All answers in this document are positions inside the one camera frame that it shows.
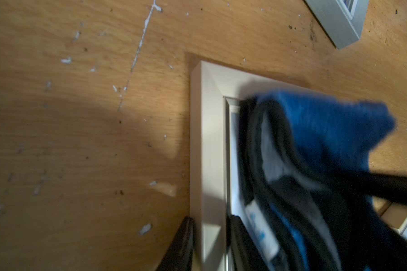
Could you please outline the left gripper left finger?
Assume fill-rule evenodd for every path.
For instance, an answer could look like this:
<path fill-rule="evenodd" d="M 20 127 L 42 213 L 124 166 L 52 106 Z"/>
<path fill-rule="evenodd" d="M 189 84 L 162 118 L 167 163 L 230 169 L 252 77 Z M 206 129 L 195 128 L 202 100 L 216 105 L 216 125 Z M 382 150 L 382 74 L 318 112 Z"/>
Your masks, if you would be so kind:
<path fill-rule="evenodd" d="M 191 271 L 194 221 L 186 216 L 156 271 Z"/>

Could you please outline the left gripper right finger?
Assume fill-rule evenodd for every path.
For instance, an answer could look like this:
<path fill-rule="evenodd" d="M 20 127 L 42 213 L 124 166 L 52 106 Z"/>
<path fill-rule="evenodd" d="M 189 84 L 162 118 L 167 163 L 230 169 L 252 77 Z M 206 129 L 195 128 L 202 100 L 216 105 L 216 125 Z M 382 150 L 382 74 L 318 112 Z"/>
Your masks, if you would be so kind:
<path fill-rule="evenodd" d="M 268 271 L 240 217 L 230 216 L 230 248 L 234 271 Z"/>

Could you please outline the blue microfiber cloth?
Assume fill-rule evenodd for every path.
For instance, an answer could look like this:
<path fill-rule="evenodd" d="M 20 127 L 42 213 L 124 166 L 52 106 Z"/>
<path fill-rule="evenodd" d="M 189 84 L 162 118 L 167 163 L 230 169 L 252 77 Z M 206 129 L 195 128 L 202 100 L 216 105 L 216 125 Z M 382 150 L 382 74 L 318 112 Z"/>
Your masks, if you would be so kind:
<path fill-rule="evenodd" d="M 407 176 L 369 170 L 394 127 L 382 102 L 294 91 L 241 101 L 243 224 L 268 271 L 407 271 L 407 240 L 372 204 L 407 205 Z"/>

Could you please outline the light green picture frame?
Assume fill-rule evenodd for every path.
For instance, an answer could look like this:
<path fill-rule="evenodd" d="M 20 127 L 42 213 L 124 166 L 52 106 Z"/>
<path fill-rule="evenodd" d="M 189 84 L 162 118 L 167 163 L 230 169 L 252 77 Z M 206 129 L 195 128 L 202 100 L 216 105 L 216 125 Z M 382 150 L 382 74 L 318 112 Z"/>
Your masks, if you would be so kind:
<path fill-rule="evenodd" d="M 337 49 L 359 41 L 366 18 L 368 0 L 305 0 Z"/>

